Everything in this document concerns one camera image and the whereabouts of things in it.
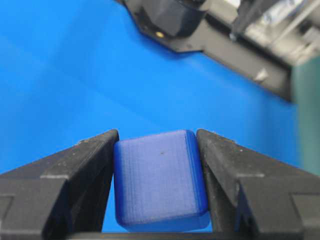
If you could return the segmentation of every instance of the blue cube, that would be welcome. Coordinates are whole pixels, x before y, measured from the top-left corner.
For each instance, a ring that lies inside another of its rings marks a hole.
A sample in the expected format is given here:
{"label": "blue cube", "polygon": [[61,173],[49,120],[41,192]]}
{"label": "blue cube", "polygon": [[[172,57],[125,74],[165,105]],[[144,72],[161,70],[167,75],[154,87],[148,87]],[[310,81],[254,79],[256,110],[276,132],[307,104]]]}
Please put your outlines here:
{"label": "blue cube", "polygon": [[117,142],[114,189],[116,220],[129,232],[183,232],[210,222],[192,131]]}

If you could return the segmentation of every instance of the blue surface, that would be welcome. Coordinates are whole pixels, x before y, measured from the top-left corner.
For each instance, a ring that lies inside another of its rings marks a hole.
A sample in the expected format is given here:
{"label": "blue surface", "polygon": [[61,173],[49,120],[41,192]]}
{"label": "blue surface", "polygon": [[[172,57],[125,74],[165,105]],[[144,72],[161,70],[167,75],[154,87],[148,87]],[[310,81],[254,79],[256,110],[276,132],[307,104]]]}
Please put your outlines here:
{"label": "blue surface", "polygon": [[[121,139],[203,128],[299,165],[294,105],[158,45],[113,0],[0,1],[0,172],[112,128]],[[103,230],[124,231],[109,196]]]}
{"label": "blue surface", "polygon": [[114,191],[116,220],[130,232],[183,232],[204,229],[210,223],[192,131],[118,141]]}

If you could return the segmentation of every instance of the gray metal part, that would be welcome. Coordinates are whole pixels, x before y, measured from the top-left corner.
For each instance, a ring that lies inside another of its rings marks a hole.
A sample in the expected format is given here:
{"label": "gray metal part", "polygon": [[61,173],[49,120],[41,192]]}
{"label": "gray metal part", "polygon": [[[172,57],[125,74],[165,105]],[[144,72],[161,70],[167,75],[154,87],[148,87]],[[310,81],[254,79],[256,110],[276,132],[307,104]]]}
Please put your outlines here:
{"label": "gray metal part", "polygon": [[280,0],[242,0],[238,17],[232,24],[232,32],[242,34],[246,28],[260,18],[269,8]]}
{"label": "gray metal part", "polygon": [[[318,56],[320,54],[319,49],[314,44],[310,45],[310,42],[304,40],[301,33],[303,24],[300,21],[305,19],[304,23],[307,22],[320,27],[320,7],[312,7],[314,0],[305,0],[296,11],[293,10],[291,14],[288,12],[289,15],[284,17],[281,22],[268,25],[264,20],[265,16],[268,15],[262,15],[262,13],[275,2],[271,0],[246,2],[247,9],[243,9],[245,5],[242,4],[241,11],[237,8],[238,6],[229,4],[227,0],[215,0],[209,14],[218,19],[228,29],[237,28],[236,25],[238,25],[239,29],[234,31],[243,32],[240,34],[241,38],[251,42],[261,51],[270,54],[288,66],[298,66]],[[302,17],[304,13],[309,11],[307,10],[309,8],[312,11],[310,15]],[[250,11],[255,14],[254,18],[250,16]]]}
{"label": "gray metal part", "polygon": [[[201,51],[272,93],[287,101],[291,100],[291,68],[289,66],[266,57],[254,47],[231,41],[229,34],[221,32],[219,27],[211,26],[206,18],[201,21],[190,37],[174,38],[164,35],[160,38],[157,36],[159,29],[141,14],[142,1],[127,0],[125,5],[143,34],[177,53]],[[263,81],[256,81],[263,70],[266,70],[268,77]]]}

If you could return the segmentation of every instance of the green surface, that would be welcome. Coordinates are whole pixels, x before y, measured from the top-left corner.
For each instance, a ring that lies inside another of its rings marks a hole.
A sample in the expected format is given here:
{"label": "green surface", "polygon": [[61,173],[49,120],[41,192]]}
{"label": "green surface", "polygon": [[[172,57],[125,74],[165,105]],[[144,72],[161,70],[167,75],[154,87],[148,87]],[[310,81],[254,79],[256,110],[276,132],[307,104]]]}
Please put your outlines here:
{"label": "green surface", "polygon": [[320,57],[293,71],[302,167],[320,175]]}

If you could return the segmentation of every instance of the blue background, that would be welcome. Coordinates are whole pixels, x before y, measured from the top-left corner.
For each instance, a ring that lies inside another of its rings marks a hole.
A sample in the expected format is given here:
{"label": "blue background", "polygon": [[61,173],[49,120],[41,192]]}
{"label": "blue background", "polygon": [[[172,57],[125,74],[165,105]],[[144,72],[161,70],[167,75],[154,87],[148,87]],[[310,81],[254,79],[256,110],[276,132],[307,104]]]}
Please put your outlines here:
{"label": "blue background", "polygon": [[[204,128],[299,165],[294,105],[158,45],[113,0],[0,1],[0,173],[112,128],[121,139]],[[124,231],[113,188],[106,217],[105,232]]]}

